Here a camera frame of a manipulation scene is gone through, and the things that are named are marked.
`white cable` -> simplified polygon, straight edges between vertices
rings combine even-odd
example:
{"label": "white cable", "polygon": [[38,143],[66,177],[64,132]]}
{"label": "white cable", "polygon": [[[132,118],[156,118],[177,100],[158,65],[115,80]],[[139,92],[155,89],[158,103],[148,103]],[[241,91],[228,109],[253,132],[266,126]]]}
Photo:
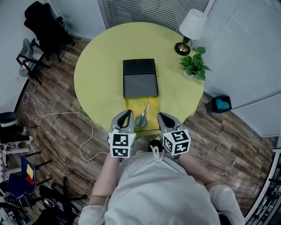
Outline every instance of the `white cable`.
{"label": "white cable", "polygon": [[[92,121],[91,121],[88,117],[84,116],[83,114],[81,114],[81,113],[79,113],[79,112],[58,112],[58,113],[55,112],[55,113],[49,113],[49,114],[46,114],[46,115],[42,116],[42,115],[39,115],[39,113],[37,112],[35,100],[34,100],[33,98],[29,98],[29,99],[27,99],[25,102],[23,102],[23,98],[25,97],[26,94],[33,94],[33,93],[35,92],[35,90],[36,90],[36,82],[33,81],[33,80],[30,80],[30,81],[32,81],[32,82],[35,84],[35,88],[34,88],[34,91],[33,91],[33,92],[26,92],[26,93],[22,96],[22,103],[23,103],[23,104],[27,103],[29,100],[33,100],[36,113],[37,113],[38,116],[40,116],[40,117],[42,117],[42,118],[44,118],[44,117],[46,117],[46,116],[50,116],[50,115],[55,115],[55,114],[66,114],[66,113],[68,113],[68,114],[80,114],[81,116],[83,116],[84,118],[86,118],[87,120],[89,120],[90,123],[91,123],[91,125],[92,125],[92,135],[91,135],[91,137],[90,137],[89,139],[87,139],[85,142],[83,142],[82,145],[84,145],[87,141],[89,141],[89,140],[93,137],[93,134],[94,134],[93,123],[92,123]],[[95,158],[95,157],[96,157],[98,154],[100,154],[100,153],[105,153],[105,154],[108,155],[108,153],[106,153],[106,152],[99,152],[99,153],[97,153],[94,157],[92,157],[92,158],[90,158],[89,160],[87,160],[87,159],[85,159],[85,158],[82,156],[82,153],[81,153],[81,147],[82,147],[82,145],[80,145],[79,153],[80,153],[80,156],[82,157],[82,159],[84,159],[85,161],[91,161],[93,158]]]}

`black box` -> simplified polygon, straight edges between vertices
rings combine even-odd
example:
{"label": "black box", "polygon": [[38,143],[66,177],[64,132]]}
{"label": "black box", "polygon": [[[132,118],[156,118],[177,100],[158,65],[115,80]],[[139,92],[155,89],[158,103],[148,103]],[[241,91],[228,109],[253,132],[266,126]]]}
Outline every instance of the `black box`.
{"label": "black box", "polygon": [[154,59],[123,60],[123,96],[158,96]]}

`blue scissors handle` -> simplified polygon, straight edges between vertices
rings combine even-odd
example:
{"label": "blue scissors handle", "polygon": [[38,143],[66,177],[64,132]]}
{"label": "blue scissors handle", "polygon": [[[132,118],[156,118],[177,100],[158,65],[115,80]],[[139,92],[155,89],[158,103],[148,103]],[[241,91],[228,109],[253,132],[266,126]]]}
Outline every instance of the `blue scissors handle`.
{"label": "blue scissors handle", "polygon": [[148,121],[146,120],[146,116],[142,117],[142,116],[138,116],[135,119],[135,124],[137,127],[139,128],[145,128],[147,125]]}

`lamp base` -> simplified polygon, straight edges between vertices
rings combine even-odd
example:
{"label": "lamp base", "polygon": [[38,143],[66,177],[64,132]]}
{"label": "lamp base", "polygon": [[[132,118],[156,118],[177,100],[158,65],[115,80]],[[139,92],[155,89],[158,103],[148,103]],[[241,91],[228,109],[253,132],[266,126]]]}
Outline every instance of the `lamp base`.
{"label": "lamp base", "polygon": [[190,48],[182,43],[176,43],[175,45],[175,51],[177,52],[177,54],[180,54],[182,56],[188,55],[190,53]]}

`white lampshade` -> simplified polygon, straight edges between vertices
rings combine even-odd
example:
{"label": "white lampshade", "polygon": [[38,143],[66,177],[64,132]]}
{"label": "white lampshade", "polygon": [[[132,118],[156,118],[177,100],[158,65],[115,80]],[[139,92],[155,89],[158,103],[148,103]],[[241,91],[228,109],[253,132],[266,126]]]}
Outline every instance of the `white lampshade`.
{"label": "white lampshade", "polygon": [[191,9],[180,25],[180,32],[189,39],[198,40],[202,37],[206,21],[204,13]]}

